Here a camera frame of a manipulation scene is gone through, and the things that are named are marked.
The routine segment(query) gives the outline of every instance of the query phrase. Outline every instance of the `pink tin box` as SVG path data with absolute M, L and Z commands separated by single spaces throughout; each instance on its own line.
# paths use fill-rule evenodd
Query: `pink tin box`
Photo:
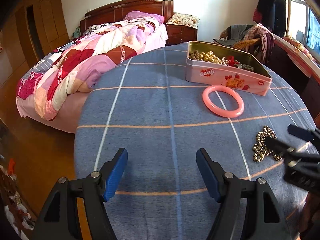
M 234 56 L 234 59 L 240 63 L 252 66 L 254 72 L 211 62 L 189 59 L 189 53 L 192 53 L 195 50 L 198 50 L 199 53 L 213 51 L 214 55 L 220 59 L 227 56 Z M 209 42 L 189 41 L 186 63 L 186 80 L 189 82 L 223 85 L 261 96 L 266 95 L 272 82 L 272 77 L 251 54 Z

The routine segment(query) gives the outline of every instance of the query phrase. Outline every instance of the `wooden bed frame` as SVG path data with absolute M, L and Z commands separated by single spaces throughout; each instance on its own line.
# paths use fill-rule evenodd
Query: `wooden bed frame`
M 166 23 L 173 15 L 173 1 L 167 0 L 122 0 L 87 12 L 80 21 L 81 35 L 94 24 L 122 21 L 131 11 L 159 14 Z

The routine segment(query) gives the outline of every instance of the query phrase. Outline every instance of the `pink plastic ring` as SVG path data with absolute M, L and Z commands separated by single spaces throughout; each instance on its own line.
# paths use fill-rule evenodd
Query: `pink plastic ring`
M 229 95 L 231 95 L 238 103 L 238 109 L 233 110 L 233 111 L 228 111 L 228 110 L 224 110 L 221 109 L 220 107 L 217 107 L 214 103 L 211 102 L 210 98 L 209 98 L 209 94 L 211 92 L 214 91 L 222 91 L 225 92 Z M 238 117 L 239 115 L 241 115 L 243 113 L 244 110 L 244 103 L 243 100 L 241 98 L 241 96 L 239 96 L 239 94 L 237 92 L 235 92 L 234 90 L 232 90 L 231 88 L 225 87 L 225 86 L 210 86 L 207 87 L 203 93 L 202 93 L 202 99 L 204 101 L 204 104 L 215 114 L 223 116 L 223 117 L 228 117 L 228 118 L 234 118 L 234 117 Z

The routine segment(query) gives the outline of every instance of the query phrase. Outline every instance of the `bedside table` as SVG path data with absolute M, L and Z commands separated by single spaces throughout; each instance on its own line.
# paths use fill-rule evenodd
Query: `bedside table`
M 166 24 L 169 39 L 166 45 L 176 45 L 188 41 L 196 41 L 198 30 L 184 25 Z

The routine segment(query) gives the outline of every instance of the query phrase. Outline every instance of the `blue plaid bedsheet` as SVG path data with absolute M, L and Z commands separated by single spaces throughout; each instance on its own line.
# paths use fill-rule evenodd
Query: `blue plaid bedsheet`
M 256 134 L 270 126 L 280 140 L 315 153 L 313 146 L 286 131 L 289 124 L 314 129 L 298 94 L 274 72 L 266 96 L 238 91 L 244 112 L 227 119 L 202 101 L 206 85 L 185 80 L 187 43 L 135 56 L 105 73 L 85 105 L 75 140 L 78 178 L 100 169 L 120 147 L 128 164 L 116 195 L 106 204 L 118 239 L 206 239 L 219 204 L 209 197 L 196 165 L 203 147 L 212 160 L 239 178 L 264 177 L 281 204 L 292 238 L 307 195 L 284 182 L 282 162 L 252 159 Z M 217 94 L 211 100 L 219 107 Z M 219 93 L 229 110 L 237 103 Z M 239 239 L 245 201 L 241 202 Z

